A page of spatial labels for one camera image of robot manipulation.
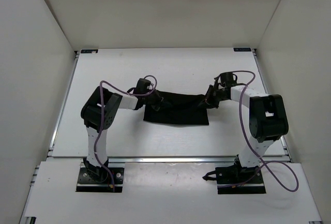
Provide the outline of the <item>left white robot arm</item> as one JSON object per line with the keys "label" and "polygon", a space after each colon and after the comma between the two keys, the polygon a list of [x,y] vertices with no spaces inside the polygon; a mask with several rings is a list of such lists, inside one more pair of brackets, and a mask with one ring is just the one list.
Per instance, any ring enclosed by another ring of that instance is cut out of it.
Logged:
{"label": "left white robot arm", "polygon": [[162,101],[157,90],[145,94],[118,94],[98,86],[93,91],[81,110],[81,118],[88,133],[88,156],[83,162],[95,181],[102,182],[108,177],[107,131],[118,110],[138,110],[143,105],[155,105],[159,109]]}

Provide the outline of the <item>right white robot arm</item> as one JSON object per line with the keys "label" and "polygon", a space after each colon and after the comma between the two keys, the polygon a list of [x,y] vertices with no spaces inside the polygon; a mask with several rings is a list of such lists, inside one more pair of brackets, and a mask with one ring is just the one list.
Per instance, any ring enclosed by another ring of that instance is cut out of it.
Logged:
{"label": "right white robot arm", "polygon": [[243,183],[250,178],[249,168],[257,167],[267,149],[288,133],[287,114],[281,95],[260,93],[243,84],[233,87],[210,85],[200,105],[212,109],[225,100],[238,102],[240,107],[245,106],[249,111],[250,137],[238,155],[240,165],[232,169],[232,178]]}

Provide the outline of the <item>black skirt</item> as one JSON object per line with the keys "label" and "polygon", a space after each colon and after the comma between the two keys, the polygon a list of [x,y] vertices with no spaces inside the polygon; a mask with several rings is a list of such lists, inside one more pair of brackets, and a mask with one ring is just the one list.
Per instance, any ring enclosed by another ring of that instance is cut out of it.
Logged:
{"label": "black skirt", "polygon": [[164,108],[155,111],[145,106],[143,120],[150,123],[180,126],[208,126],[207,109],[203,108],[204,95],[186,95],[160,91]]}

